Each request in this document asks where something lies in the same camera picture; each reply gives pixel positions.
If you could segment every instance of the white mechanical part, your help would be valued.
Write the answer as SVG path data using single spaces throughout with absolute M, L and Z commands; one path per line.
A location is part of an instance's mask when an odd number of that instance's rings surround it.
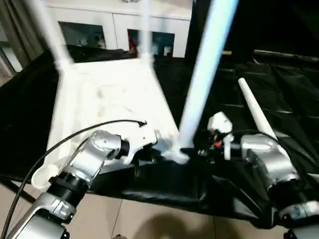
M 214 133 L 216 130 L 220 133 L 229 133 L 233 129 L 233 123 L 229 118 L 223 113 L 218 112 L 214 114 L 211 118 L 209 118 L 207 129 Z M 234 140 L 234 136 L 232 134 L 224 137 L 224 157 L 226 160 L 230 160 L 230 144 Z
M 145 124 L 140 127 L 140 132 L 138 134 L 131 135 L 125 138 L 125 140 L 130 143 L 130 150 L 127 156 L 121 157 L 121 161 L 124 164 L 130 164 L 134 155 L 144 146 L 155 144 L 157 142 L 157 137 L 154 129 L 150 125 Z
M 215 130 L 218 130 L 221 133 L 229 133 L 233 129 L 233 123 L 221 111 L 209 118 L 207 129 L 211 133 L 214 133 Z

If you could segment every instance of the black cable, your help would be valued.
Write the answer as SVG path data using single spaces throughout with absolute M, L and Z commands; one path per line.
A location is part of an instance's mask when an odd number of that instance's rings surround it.
M 65 143 L 66 141 L 70 140 L 71 138 L 83 133 L 83 132 L 86 132 L 88 130 L 91 130 L 93 128 L 97 128 L 97 127 L 100 127 L 100 126 L 103 126 L 103 125 L 106 125 L 106 124 L 110 124 L 110 123 L 119 123 L 119 122 L 133 122 L 133 123 L 138 123 L 139 126 L 143 126 L 145 125 L 146 123 L 145 122 L 141 122 L 141 121 L 138 121 L 138 120 L 133 120 L 133 119 L 118 119 L 118 120 L 112 120 L 112 121 L 107 121 L 107 122 L 103 122 L 103 123 L 99 123 L 99 124 L 96 124 L 96 125 L 93 125 L 93 126 L 90 126 L 90 127 L 87 127 L 87 128 L 84 128 L 80 131 L 77 131 L 73 134 L 71 134 L 70 136 L 66 137 L 65 139 L 61 140 L 60 142 L 58 142 L 57 144 L 55 144 L 54 146 L 52 146 L 49 150 L 47 150 L 35 163 L 34 165 L 31 167 L 31 169 L 28 171 L 28 173 L 26 174 L 23 182 L 21 183 L 20 187 L 19 187 L 19 190 L 18 192 L 16 193 L 15 197 L 14 197 L 14 200 L 11 204 L 11 207 L 10 207 L 10 210 L 8 212 L 8 215 L 6 217 L 6 220 L 5 220 L 5 223 L 4 223 L 4 227 L 3 227 L 3 231 L 2 231 L 2 234 L 1 234 L 1 239 L 5 239 L 6 237 L 6 234 L 7 234 L 7 231 L 8 231 L 8 228 L 9 228 L 9 225 L 10 225 L 10 222 L 11 222 L 11 219 L 12 219 L 12 216 L 13 216 L 13 213 L 14 213 L 14 210 L 15 210 L 15 207 L 18 203 L 18 200 L 19 200 L 19 197 L 21 196 L 21 193 L 26 185 L 26 182 L 28 180 L 28 178 L 31 176 L 31 174 L 34 172 L 34 170 L 37 168 L 38 164 L 40 162 L 42 162 L 42 160 L 48 155 L 50 154 L 53 150 L 55 150 L 57 147 L 59 147 L 61 144 Z

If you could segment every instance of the white connector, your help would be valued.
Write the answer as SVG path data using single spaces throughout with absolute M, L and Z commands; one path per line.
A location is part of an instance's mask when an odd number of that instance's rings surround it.
M 221 133 L 228 133 L 233 129 L 233 123 L 221 111 L 209 118 L 207 129 L 211 133 L 213 133 L 215 130 Z
M 209 118 L 207 129 L 211 133 L 214 133 L 215 131 L 219 131 L 220 133 L 229 133 L 233 129 L 233 123 L 230 121 L 229 118 L 227 118 L 227 116 L 223 112 L 218 112 L 214 114 L 211 118 Z M 224 158 L 226 160 L 230 160 L 230 146 L 233 140 L 234 136 L 232 134 L 229 134 L 223 138 Z

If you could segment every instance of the cabinet door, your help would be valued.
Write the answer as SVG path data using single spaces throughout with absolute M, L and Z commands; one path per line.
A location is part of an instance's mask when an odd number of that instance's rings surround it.
M 141 29 L 140 17 L 135 15 L 114 14 L 116 40 L 119 49 L 129 50 L 132 45 L 138 48 L 138 31 Z M 152 52 L 158 55 L 184 57 L 188 29 L 188 20 L 151 18 L 153 32 Z
M 66 44 L 118 49 L 111 13 L 64 8 L 50 8 L 50 11 Z

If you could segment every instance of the glass cabinet door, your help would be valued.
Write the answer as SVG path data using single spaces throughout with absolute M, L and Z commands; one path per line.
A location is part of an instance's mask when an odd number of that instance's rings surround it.
M 65 43 L 107 49 L 101 25 L 59 21 Z

